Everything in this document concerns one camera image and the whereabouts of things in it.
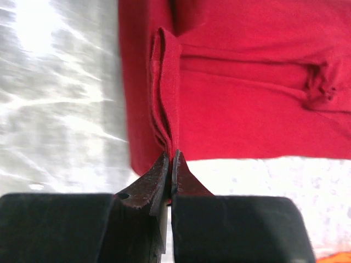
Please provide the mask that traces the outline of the red t shirt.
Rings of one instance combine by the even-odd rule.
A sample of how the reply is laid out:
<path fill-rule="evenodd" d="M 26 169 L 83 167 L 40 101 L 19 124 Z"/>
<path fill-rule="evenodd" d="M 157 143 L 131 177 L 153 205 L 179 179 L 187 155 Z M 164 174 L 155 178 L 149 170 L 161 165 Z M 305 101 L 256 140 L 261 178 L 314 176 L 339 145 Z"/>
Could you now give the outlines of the red t shirt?
<path fill-rule="evenodd" d="M 350 1 L 119 1 L 131 165 L 350 158 Z"/>

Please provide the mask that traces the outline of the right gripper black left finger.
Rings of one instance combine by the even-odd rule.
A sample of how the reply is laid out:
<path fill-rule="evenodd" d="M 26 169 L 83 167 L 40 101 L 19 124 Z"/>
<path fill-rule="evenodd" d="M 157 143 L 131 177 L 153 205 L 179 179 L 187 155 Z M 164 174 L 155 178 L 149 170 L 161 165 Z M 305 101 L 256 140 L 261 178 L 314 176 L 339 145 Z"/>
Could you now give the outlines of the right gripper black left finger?
<path fill-rule="evenodd" d="M 116 194 L 1 197 L 1 262 L 160 262 L 169 158 Z"/>

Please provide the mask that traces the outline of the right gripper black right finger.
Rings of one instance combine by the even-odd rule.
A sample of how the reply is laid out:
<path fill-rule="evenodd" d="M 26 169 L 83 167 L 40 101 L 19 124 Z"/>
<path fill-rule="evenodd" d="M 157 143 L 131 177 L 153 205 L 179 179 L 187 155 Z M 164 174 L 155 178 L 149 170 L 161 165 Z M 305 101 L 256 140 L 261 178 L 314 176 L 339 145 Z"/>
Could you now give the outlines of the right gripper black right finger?
<path fill-rule="evenodd" d="M 172 168 L 175 262 L 315 262 L 301 212 L 286 197 L 216 196 L 177 151 Z"/>

